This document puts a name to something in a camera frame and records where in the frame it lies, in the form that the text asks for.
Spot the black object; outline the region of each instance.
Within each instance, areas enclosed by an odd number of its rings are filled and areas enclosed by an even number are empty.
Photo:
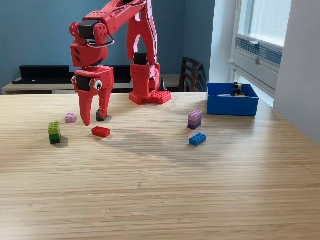
[[[87,76],[76,76],[76,86],[79,90],[85,91],[85,92],[90,92],[91,87],[90,87],[90,82],[91,82],[91,77]]]
[[[108,65],[113,68],[115,84],[131,83],[130,65]]]
[[[96,111],[95,116],[96,116],[97,122],[104,122],[106,120],[106,118],[108,117],[108,114],[105,115],[104,119],[101,118],[100,117],[100,108],[99,108],[98,111]]]
[[[146,66],[147,63],[148,63],[148,61],[147,61],[147,54],[146,53],[136,52],[134,54],[134,64]]]
[[[79,35],[83,39],[95,40],[94,27],[99,22],[100,20],[97,20],[97,19],[89,19],[89,20],[83,21],[82,23],[79,23],[78,25]]]
[[[71,84],[74,76],[69,65],[25,65],[20,73],[22,79],[13,84]]]
[[[233,93],[234,94],[240,94],[241,93],[241,89],[240,88],[234,88],[233,89]]]
[[[160,86],[159,86],[159,91],[160,92],[166,92],[166,86],[165,86],[165,79],[162,77],[161,78],[161,82],[160,82]]]
[[[131,83],[130,65],[109,65],[113,68],[114,83]],[[13,84],[72,84],[75,75],[69,65],[25,65],[20,66],[21,80]]]
[[[129,4],[131,2],[133,2],[134,0],[122,0],[122,5],[126,5]]]
[[[97,61],[96,63],[92,64],[90,67],[97,67],[100,66],[102,63],[102,60]]]

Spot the window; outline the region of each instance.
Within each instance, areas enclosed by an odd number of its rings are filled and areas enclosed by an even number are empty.
[[[284,46],[292,0],[244,0],[239,33]]]
[[[231,76],[254,82],[269,96],[278,84],[292,0],[237,0]]]

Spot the stacked lego bricks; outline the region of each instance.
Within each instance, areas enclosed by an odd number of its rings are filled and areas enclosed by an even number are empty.
[[[202,124],[202,111],[195,110],[188,116],[188,129],[196,130]]]
[[[59,122],[50,122],[48,127],[49,139],[51,144],[59,144],[61,133]]]

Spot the purple lego brick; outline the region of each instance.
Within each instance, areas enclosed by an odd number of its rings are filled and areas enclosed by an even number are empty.
[[[197,125],[198,123],[202,122],[202,117],[200,117],[197,121],[188,120],[188,125]]]
[[[202,111],[199,111],[199,110],[194,110],[188,116],[188,120],[191,120],[191,121],[197,121],[200,118],[202,118]]]
[[[74,124],[77,121],[76,114],[73,112],[68,112],[64,118],[66,124]]]
[[[200,127],[202,122],[199,122],[197,125],[190,125],[188,124],[188,129],[196,130],[198,127]]]

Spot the wall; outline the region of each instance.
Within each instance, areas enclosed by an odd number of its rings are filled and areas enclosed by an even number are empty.
[[[184,1],[183,56],[199,61],[210,76],[215,0]]]
[[[209,82],[229,83],[237,0],[215,0]]]
[[[21,65],[72,65],[69,33],[91,11],[101,10],[108,0],[13,0],[0,7],[0,88],[20,76]],[[162,74],[181,70],[183,57],[184,0],[153,0],[158,35],[158,61]],[[127,26],[115,35],[105,64],[129,64]]]
[[[292,0],[274,109],[320,143],[319,12],[319,0]]]

